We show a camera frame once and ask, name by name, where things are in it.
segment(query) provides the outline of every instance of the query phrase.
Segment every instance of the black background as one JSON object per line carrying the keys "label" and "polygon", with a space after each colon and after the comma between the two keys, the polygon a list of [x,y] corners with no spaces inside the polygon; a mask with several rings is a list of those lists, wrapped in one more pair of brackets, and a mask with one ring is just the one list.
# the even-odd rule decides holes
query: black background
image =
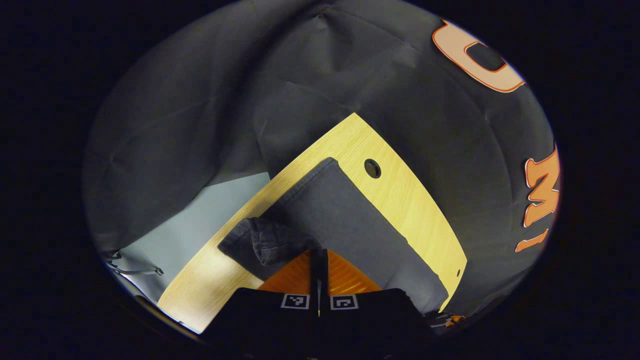
{"label": "black background", "polygon": [[[634,234],[629,135],[623,109],[632,69],[630,9],[612,2],[423,1],[497,49],[538,97],[556,135],[563,193],[534,271],[479,323],[429,358],[629,358],[637,286],[625,268]],[[15,63],[4,80],[9,180],[3,272],[16,305],[5,338],[11,359],[203,357],[136,306],[93,251],[83,219],[80,164],[98,107],[145,52],[222,4],[62,1],[3,10],[2,44]]]}

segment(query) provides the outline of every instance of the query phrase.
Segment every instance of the wood grain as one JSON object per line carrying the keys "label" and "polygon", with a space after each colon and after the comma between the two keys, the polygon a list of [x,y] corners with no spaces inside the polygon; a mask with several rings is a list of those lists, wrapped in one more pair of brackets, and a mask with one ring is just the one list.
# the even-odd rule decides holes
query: wood grain
{"label": "wood grain", "polygon": [[[449,292],[444,308],[460,283],[467,258],[424,186],[393,149],[355,113],[318,139],[249,200],[178,273],[158,306],[172,317],[203,331],[237,288],[258,288],[262,281],[218,250],[218,244],[240,220],[259,217],[320,161],[329,157],[338,161],[365,197],[440,276]],[[379,178],[367,174],[366,159],[378,163]]]}

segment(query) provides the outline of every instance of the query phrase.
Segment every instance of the wooden table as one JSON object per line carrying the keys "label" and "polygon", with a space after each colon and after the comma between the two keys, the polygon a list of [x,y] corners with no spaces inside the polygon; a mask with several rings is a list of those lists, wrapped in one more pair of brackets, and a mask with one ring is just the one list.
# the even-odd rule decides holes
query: wooden table
{"label": "wooden table", "polygon": [[[338,161],[365,197],[440,276],[449,292],[444,308],[460,283],[467,258],[444,215],[411,169],[356,113],[318,139],[249,200],[178,273],[158,306],[203,331],[236,289],[258,288],[263,282],[218,250],[218,244],[240,220],[259,217],[329,157]],[[380,166],[379,178],[365,171],[367,159]]]}

